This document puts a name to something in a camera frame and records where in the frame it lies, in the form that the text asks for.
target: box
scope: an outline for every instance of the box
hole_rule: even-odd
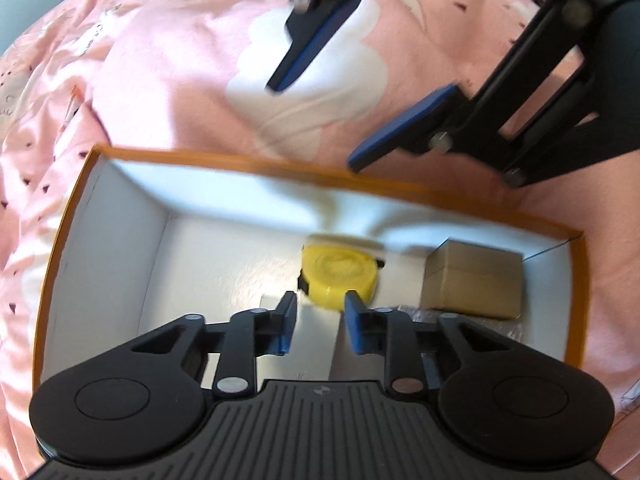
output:
[[[514,319],[523,278],[521,254],[447,240],[427,258],[420,307]]]
[[[301,164],[98,147],[65,209],[42,287],[34,387],[188,313],[224,322],[295,290],[302,245],[368,240],[385,261],[372,306],[418,305],[426,256],[448,238],[526,258],[525,341],[579,365],[588,307],[580,231],[411,184]],[[216,356],[203,385],[210,386]],[[302,304],[291,354],[267,378],[362,380],[340,313]]]

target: bed sheet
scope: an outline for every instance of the bed sheet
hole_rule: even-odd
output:
[[[0,59],[0,478],[41,459],[28,421],[34,324],[68,194],[96,142],[291,158],[342,168],[371,132],[439,86],[472,94],[536,12],[529,0],[364,0],[289,91],[288,0],[67,0]],[[579,62],[572,53],[506,125]],[[367,174],[419,182],[584,229],[584,368],[616,402],[600,461],[640,478],[639,154],[509,190],[463,156],[393,153]]]

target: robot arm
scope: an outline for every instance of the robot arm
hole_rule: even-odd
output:
[[[361,0],[293,0],[290,51],[268,86],[304,72]],[[514,187],[580,170],[640,148],[640,0],[548,0],[478,94],[452,84],[384,126],[348,160],[358,172],[401,148],[466,153]],[[579,46],[584,62],[517,134],[499,130]],[[594,114],[588,123],[578,125]]]

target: plastic wrap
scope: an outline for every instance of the plastic wrap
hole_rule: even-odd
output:
[[[443,314],[443,310],[420,309],[414,306],[400,305],[398,310],[406,312],[414,321],[422,323],[436,323],[438,316]],[[496,331],[498,334],[513,339],[514,341],[522,341],[522,318],[518,319],[492,319],[489,317],[464,316],[482,326]]]

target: brown cardboard box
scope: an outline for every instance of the brown cardboard box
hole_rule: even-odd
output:
[[[420,307],[513,319],[522,283],[520,254],[447,240],[427,258]]]

